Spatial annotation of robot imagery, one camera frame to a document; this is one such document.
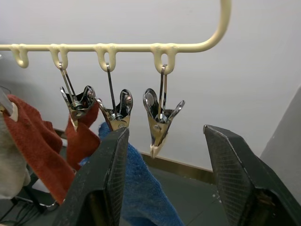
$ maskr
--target floor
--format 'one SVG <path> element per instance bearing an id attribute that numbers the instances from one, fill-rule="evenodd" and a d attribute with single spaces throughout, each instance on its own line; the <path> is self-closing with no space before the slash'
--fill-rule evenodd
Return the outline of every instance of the floor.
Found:
<path id="1" fill-rule="evenodd" d="M 183 178 L 158 169 L 150 170 L 162 184 L 166 195 L 178 211 L 180 218 L 186 226 L 228 225 L 214 185 Z M 2 216 L 10 206 L 10 201 L 0 200 L 0 216 Z M 18 204 L 5 220 L 15 220 L 21 208 L 22 205 Z M 57 210 L 47 211 L 42 215 L 37 215 L 24 224 L 24 226 L 51 226 L 56 214 Z M 121 220 L 120 226 L 129 226 L 129 224 Z"/>

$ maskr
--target cream plastic rack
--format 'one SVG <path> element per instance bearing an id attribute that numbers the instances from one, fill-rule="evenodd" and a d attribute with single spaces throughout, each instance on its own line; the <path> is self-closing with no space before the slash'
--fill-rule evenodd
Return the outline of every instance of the cream plastic rack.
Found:
<path id="1" fill-rule="evenodd" d="M 118 52 L 152 52 L 155 60 L 155 67 L 160 73 L 162 68 L 162 54 L 166 54 L 168 58 L 165 74 L 169 74 L 174 70 L 175 55 L 177 53 L 196 53 L 206 51 L 214 47 L 224 36 L 231 14 L 231 0 L 221 1 L 221 17 L 217 30 L 210 39 L 197 44 L 91 44 L 91 45 L 66 45 L 66 44 L 51 44 L 51 45 L 25 45 L 12 44 L 0 45 L 0 50 L 12 51 L 13 56 L 22 68 L 28 67 L 28 51 L 50 51 L 53 62 L 59 68 L 58 53 L 61 53 L 61 61 L 63 69 L 68 67 L 68 52 L 96 52 L 100 67 L 107 71 L 104 54 L 109 53 L 110 70 L 113 71 L 116 66 L 116 53 Z"/>

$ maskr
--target metal clip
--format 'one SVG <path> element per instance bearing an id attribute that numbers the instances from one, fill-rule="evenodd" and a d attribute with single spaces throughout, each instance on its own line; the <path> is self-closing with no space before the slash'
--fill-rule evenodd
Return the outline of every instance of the metal clip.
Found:
<path id="1" fill-rule="evenodd" d="M 166 92 L 167 92 L 167 75 L 164 75 L 164 71 L 167 65 L 162 66 L 161 70 L 161 84 L 160 84 L 160 96 L 159 103 L 158 98 L 153 89 L 147 89 L 143 95 L 143 105 L 147 112 L 147 117 L 150 126 L 151 146 L 150 154 L 152 158 L 155 158 L 160 152 L 162 146 L 165 143 L 168 135 L 169 127 L 174 117 L 181 111 L 185 105 L 185 101 L 182 100 L 174 110 L 165 109 L 166 106 Z M 164 81 L 164 100 L 162 103 L 162 91 L 163 91 L 163 77 Z"/>
<path id="2" fill-rule="evenodd" d="M 109 78 L 109 86 L 111 92 L 111 99 L 113 109 L 107 109 L 101 99 L 95 98 L 99 104 L 99 108 L 103 113 L 103 116 L 111 129 L 111 131 L 117 130 L 122 127 L 128 127 L 130 123 L 131 111 L 133 108 L 133 96 L 127 89 L 123 89 L 120 93 L 120 103 L 115 105 L 115 98 L 113 93 L 113 86 L 111 80 L 110 66 L 107 63 L 107 72 Z"/>
<path id="3" fill-rule="evenodd" d="M 61 87 L 60 90 L 70 112 L 72 123 L 77 127 L 78 119 L 85 116 L 93 106 L 95 102 L 95 91 L 91 86 L 86 86 L 82 93 L 76 95 L 67 71 L 62 69 L 62 62 L 59 63 L 59 66 L 69 93 L 66 93 L 63 87 Z"/>

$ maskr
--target blue towel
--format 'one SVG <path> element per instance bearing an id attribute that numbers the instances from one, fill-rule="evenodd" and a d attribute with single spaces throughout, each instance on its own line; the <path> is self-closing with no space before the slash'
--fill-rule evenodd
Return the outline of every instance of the blue towel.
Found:
<path id="1" fill-rule="evenodd" d="M 99 137 L 110 133 L 107 123 L 99 128 Z M 176 210 L 153 177 L 138 151 L 127 148 L 126 179 L 121 216 L 132 226 L 184 226 Z"/>

